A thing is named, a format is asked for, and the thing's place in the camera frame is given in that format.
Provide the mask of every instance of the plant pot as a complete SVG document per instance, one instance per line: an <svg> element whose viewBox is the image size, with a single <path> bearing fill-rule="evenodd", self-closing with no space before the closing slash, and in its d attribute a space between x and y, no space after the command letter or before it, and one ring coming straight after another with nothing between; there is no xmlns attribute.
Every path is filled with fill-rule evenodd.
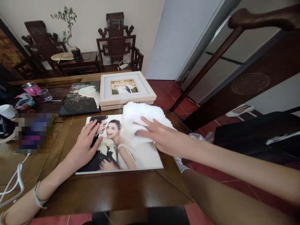
<svg viewBox="0 0 300 225"><path fill-rule="evenodd" d="M80 48L77 46L71 48L71 52L73 54L74 59L82 59L82 54L80 54Z"/></svg>

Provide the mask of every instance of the potted plant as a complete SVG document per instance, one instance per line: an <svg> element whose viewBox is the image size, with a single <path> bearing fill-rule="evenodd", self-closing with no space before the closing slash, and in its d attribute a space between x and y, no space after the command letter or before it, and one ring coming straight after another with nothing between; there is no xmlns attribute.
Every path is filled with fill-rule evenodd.
<svg viewBox="0 0 300 225"><path fill-rule="evenodd" d="M76 13L73 12L72 8L67 8L66 6L63 8L63 12L58 11L57 14L50 14L52 19L61 19L65 22L68 23L68 35L66 31L64 31L63 34L63 39L62 41L67 44L68 46L71 47L69 44L69 40L72 38L72 27L73 27L73 22L76 22L77 15ZM71 47L71 52L74 56L74 59L82 59L82 55L80 54L80 48L77 48L77 46Z"/></svg>

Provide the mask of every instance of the clear plastic cup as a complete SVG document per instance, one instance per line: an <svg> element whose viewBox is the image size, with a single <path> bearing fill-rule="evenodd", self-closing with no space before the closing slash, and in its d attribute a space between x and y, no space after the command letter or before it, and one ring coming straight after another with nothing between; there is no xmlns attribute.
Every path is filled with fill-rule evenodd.
<svg viewBox="0 0 300 225"><path fill-rule="evenodd" d="M37 92L37 95L41 96L46 101L52 100L52 96L50 95L48 89L42 89Z"/></svg>

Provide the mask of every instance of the towel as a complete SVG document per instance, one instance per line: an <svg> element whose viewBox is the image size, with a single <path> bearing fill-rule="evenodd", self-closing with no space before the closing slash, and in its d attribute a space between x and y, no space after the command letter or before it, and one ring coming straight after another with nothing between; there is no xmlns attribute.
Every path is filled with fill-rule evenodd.
<svg viewBox="0 0 300 225"><path fill-rule="evenodd" d="M138 130L147 130L144 126L141 126L147 126L147 124L141 120L141 116L152 122L153 119L156 119L161 124L175 129L171 124L171 121L166 118L163 110L160 107L151 106L146 103L129 102L123 107L123 127L120 136L124 138L132 147L146 142L153 142L153 140L149 138L135 135Z"/></svg>

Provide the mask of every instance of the wooden table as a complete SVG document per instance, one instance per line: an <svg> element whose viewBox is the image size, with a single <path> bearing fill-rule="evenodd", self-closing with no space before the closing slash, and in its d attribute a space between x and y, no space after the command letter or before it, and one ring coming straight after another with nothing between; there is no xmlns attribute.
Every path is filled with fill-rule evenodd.
<svg viewBox="0 0 300 225"><path fill-rule="evenodd" d="M69 72L93 71L98 73L98 52L83 52L81 60L61 60L58 67L64 76L69 76Z"/></svg>
<svg viewBox="0 0 300 225"><path fill-rule="evenodd" d="M62 88L76 79L84 81L99 80L101 73L85 77L73 76L34 80L49 90ZM122 114L122 109L108 110L97 115ZM22 178L25 191L43 180L66 157L85 125L86 117L81 115L58 118L53 123L53 147L45 154L32 154L23 165ZM166 117L181 132L188 133L176 113L165 111ZM8 183L17 165L25 158L24 154L14 154L14 143L0 146L0 191ZM52 195L46 203L47 209L40 210L36 217L92 213L110 210L125 210L138 207L168 207L193 203L192 197L182 180L174 158L159 152L164 168L147 171L128 171L100 174L72 175ZM17 191L5 195L4 201ZM0 209L7 210L11 204Z"/></svg>

